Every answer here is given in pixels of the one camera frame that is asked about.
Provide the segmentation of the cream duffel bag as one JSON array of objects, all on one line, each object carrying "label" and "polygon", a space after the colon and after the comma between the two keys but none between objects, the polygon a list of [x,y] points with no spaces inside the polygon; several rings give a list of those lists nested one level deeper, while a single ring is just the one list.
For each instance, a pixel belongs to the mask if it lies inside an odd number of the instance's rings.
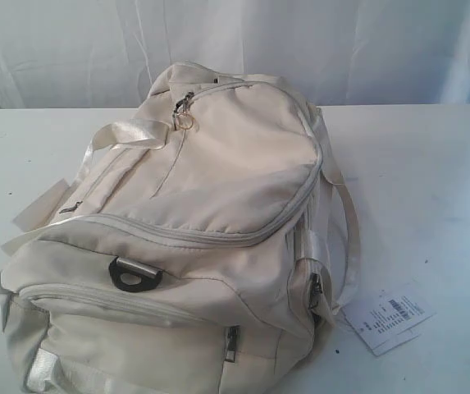
[{"label": "cream duffel bag", "polygon": [[322,111],[275,76],[169,66],[14,223],[2,330],[26,393],[263,393],[358,287]]}]

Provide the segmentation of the white paper hang tag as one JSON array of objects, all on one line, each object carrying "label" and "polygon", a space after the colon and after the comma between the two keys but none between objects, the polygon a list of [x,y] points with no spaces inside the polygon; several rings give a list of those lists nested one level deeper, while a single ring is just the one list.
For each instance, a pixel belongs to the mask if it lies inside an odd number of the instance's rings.
[{"label": "white paper hang tag", "polygon": [[419,336],[416,326],[436,310],[411,285],[356,300],[343,308],[354,331],[375,355],[384,355]]}]

